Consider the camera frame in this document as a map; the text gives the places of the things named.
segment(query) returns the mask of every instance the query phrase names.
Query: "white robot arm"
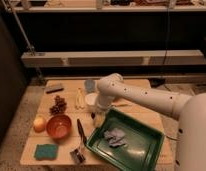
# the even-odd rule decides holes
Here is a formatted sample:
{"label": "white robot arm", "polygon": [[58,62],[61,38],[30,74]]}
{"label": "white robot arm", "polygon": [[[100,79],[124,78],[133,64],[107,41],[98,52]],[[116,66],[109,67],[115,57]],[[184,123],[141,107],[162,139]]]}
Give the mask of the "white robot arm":
{"label": "white robot arm", "polygon": [[126,85],[119,74],[101,78],[97,87],[98,110],[106,111],[122,97],[179,120],[175,170],[206,171],[206,93],[189,96]]}

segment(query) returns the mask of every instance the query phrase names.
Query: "green sponge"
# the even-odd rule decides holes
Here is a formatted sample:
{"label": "green sponge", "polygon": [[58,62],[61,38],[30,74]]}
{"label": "green sponge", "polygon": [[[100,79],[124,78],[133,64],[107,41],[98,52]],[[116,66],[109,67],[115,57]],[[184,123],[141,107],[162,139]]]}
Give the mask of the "green sponge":
{"label": "green sponge", "polygon": [[36,146],[34,157],[37,160],[53,160],[57,157],[58,145],[56,144],[38,144]]}

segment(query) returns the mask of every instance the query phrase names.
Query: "utensil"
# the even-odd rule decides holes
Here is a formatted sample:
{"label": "utensil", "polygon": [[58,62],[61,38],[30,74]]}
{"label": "utensil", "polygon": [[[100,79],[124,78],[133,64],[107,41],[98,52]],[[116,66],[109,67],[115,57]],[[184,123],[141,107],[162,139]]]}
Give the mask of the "utensil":
{"label": "utensil", "polygon": [[74,160],[74,162],[78,165],[78,164],[85,161],[85,157],[84,157],[82,151],[83,151],[84,147],[86,146],[87,138],[85,136],[82,124],[81,124],[79,119],[77,119],[77,128],[78,128],[78,132],[79,132],[80,137],[81,137],[80,145],[78,148],[71,151],[70,155],[71,155],[72,159]]}

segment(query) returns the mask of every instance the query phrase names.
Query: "blue object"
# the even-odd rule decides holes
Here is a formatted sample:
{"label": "blue object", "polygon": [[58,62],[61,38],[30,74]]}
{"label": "blue object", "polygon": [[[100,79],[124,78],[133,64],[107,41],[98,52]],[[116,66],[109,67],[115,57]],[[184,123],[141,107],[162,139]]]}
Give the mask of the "blue object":
{"label": "blue object", "polygon": [[95,81],[93,79],[89,78],[89,79],[85,80],[84,86],[85,86],[87,93],[95,92]]}
{"label": "blue object", "polygon": [[53,160],[57,157],[58,145],[56,144],[38,144],[36,146],[34,157],[37,160]]}

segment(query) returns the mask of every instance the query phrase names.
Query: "wooden bowl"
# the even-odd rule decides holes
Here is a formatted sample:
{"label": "wooden bowl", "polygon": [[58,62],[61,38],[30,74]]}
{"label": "wooden bowl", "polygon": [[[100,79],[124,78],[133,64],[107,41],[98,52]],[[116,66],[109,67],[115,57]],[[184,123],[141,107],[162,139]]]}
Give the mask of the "wooden bowl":
{"label": "wooden bowl", "polygon": [[67,115],[53,116],[46,124],[46,132],[53,139],[62,139],[71,131],[71,119]]}

